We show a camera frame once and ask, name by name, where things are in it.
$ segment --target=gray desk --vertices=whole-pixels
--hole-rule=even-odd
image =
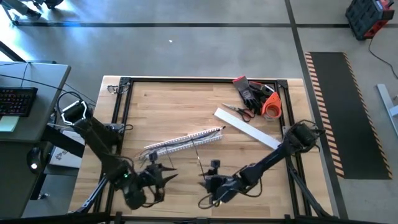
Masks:
[[[25,63],[0,66],[1,75],[22,78]],[[28,65],[25,79],[62,88],[68,77],[68,65]],[[0,77],[0,85],[19,86],[22,80]],[[0,133],[0,219],[20,217],[30,198],[37,176],[26,164],[26,154],[40,141],[60,90],[24,81],[23,86],[37,87],[37,98],[28,118],[20,118],[13,133]]]
[[[1,75],[22,78],[26,63],[0,66]],[[63,88],[70,71],[68,65],[32,63],[27,66],[25,79],[41,82],[57,88]],[[0,77],[0,85],[20,86],[22,80]],[[36,87],[36,100],[30,115],[19,118],[15,130],[11,133],[0,133],[0,141],[37,142],[42,137],[47,121],[54,109],[61,90],[38,83],[23,82],[23,86]]]

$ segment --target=black floor mat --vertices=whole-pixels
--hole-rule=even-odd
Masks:
[[[392,179],[352,67],[344,53],[305,53],[336,174],[345,179]]]

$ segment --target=black floor line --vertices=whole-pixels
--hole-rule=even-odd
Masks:
[[[18,21],[17,26],[27,27],[292,27],[290,23],[192,23],[192,22],[138,22],[138,23],[104,23],[104,22],[29,22]],[[296,28],[349,28],[348,24],[296,24]],[[398,28],[398,24],[387,24],[384,28]]]
[[[307,90],[308,90],[307,92],[308,92],[308,96],[310,98],[310,103],[312,106],[312,111],[313,111],[313,115],[315,118],[315,122],[317,123],[318,127],[323,128],[320,112],[317,108],[314,109],[314,106],[317,105],[317,101],[316,101],[315,94],[314,94],[314,91],[312,88],[311,80],[309,78],[310,75],[307,70],[307,64],[306,64],[306,61],[304,58],[303,47],[301,45],[300,36],[299,36],[299,32],[297,30],[297,25],[296,25],[296,22],[294,19],[292,5],[290,4],[290,0],[285,0],[285,4],[286,4],[287,14],[289,16],[290,23],[292,25],[293,38],[294,38],[294,42],[295,42],[295,46],[296,46],[296,50],[297,50],[297,54],[298,54],[298,59],[300,61],[301,69],[303,71],[304,81],[307,86]],[[320,140],[321,140],[322,146],[327,146],[327,140],[326,140],[325,135],[323,135],[320,138]],[[325,150],[325,148],[326,147],[322,147],[323,155],[325,156],[326,167],[328,169],[328,173],[330,176],[330,182],[331,182],[331,187],[333,189],[333,194],[334,194],[335,200],[336,200],[337,211],[338,211],[340,218],[348,219],[346,205],[344,203],[343,194],[341,193],[340,184],[338,182],[335,167],[333,164],[333,160],[331,158],[331,153],[330,153],[330,151]]]

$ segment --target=black glove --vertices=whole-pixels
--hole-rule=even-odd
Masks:
[[[261,103],[265,103],[273,93],[273,91],[268,89],[264,84],[258,82],[249,82],[249,86],[251,91],[254,93],[254,96]]]
[[[249,82],[245,76],[239,77],[232,81],[235,88],[239,91],[243,103],[247,108],[253,110],[254,113],[261,114],[261,102],[254,96],[253,91],[250,89]]]

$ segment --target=desk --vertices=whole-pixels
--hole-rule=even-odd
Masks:
[[[111,120],[115,95],[106,90],[107,85],[117,85],[120,77],[104,77],[99,93],[94,116],[103,123]],[[290,99],[296,121],[310,119],[310,109],[303,81],[288,79]],[[146,83],[135,82],[130,102],[127,124],[134,129],[125,134],[122,155],[133,157],[143,150],[144,146],[195,133],[208,128],[226,125],[223,138],[211,144],[198,146],[198,152],[204,169],[207,170],[212,159],[221,159],[220,174],[232,174],[242,166],[257,162],[268,155],[271,149],[250,138],[236,128],[216,119],[213,113],[217,107],[228,103],[242,107],[238,92],[231,84],[212,83]],[[119,112],[121,120],[123,110]],[[271,136],[281,139],[280,126],[277,121],[266,121],[256,116],[250,125]],[[178,176],[171,180],[166,188],[165,201],[152,208],[130,210],[124,203],[121,192],[116,192],[113,199],[112,214],[120,211],[124,216],[136,217],[229,217],[229,218],[283,218],[293,214],[289,192],[285,161],[281,161],[264,173],[263,193],[259,198],[247,198],[238,195],[229,203],[218,208],[201,210],[197,207],[199,199],[206,195],[205,189],[197,182],[201,173],[195,151],[182,150],[171,155]],[[325,177],[317,149],[302,155],[308,188],[315,198],[329,212],[330,199],[326,188]],[[159,157],[159,162],[170,167],[166,157]],[[78,209],[88,198],[98,183],[101,164],[91,150],[85,150],[70,210]],[[259,187],[250,192],[256,194]],[[107,190],[102,199],[104,208]]]
[[[0,65],[9,63],[13,62],[0,62]],[[0,74],[22,78],[25,67],[26,63],[3,65]],[[62,88],[69,71],[68,65],[32,63],[27,66],[25,79]],[[21,81],[0,76],[0,85],[20,86]],[[24,81],[23,86],[39,90],[29,117],[20,118],[14,132],[0,133],[0,218],[20,217],[24,211],[37,178],[27,167],[26,154],[40,141],[61,92],[28,81]]]

